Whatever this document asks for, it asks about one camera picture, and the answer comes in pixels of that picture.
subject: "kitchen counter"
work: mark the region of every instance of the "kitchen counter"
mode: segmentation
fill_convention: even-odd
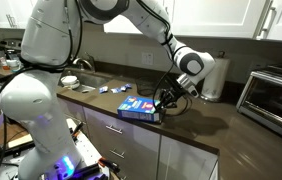
[[[128,79],[112,77],[105,85],[109,89],[120,87]],[[97,90],[78,93],[59,87],[57,95],[84,107],[117,118],[117,107],[128,95],[136,95],[136,85],[125,93],[99,94]],[[185,104],[178,102],[179,108]],[[237,179],[282,179],[282,137],[257,124],[250,118],[237,113],[232,104],[209,103],[193,99],[191,109],[184,115],[163,119],[162,124],[149,124],[124,120],[142,128],[219,154],[221,178]]]

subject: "backsplash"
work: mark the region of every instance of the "backsplash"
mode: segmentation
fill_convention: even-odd
[[[22,38],[24,30],[0,29],[0,40]],[[282,42],[266,42],[245,39],[220,38],[178,38],[198,51],[211,53],[225,51],[231,59],[227,81],[245,83],[252,64],[273,64],[282,62]],[[102,26],[84,25],[80,55],[88,52],[97,61],[127,65],[139,68],[166,71],[171,66],[166,51],[156,41],[143,35],[106,34]],[[152,66],[141,63],[141,53],[153,53]]]

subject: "faucet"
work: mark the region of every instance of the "faucet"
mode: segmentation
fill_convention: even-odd
[[[88,56],[88,59],[77,58],[73,61],[73,64],[78,64],[80,66],[80,70],[82,71],[85,70],[84,64],[86,64],[90,70],[95,73],[94,58],[87,52],[85,52],[85,54]]]

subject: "microwave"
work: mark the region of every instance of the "microwave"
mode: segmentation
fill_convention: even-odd
[[[282,64],[252,71],[236,108],[282,136]]]

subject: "blue box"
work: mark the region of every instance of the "blue box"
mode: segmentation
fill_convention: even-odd
[[[136,119],[147,122],[160,121],[160,113],[155,112],[152,99],[128,96],[119,106],[118,115],[123,119]]]

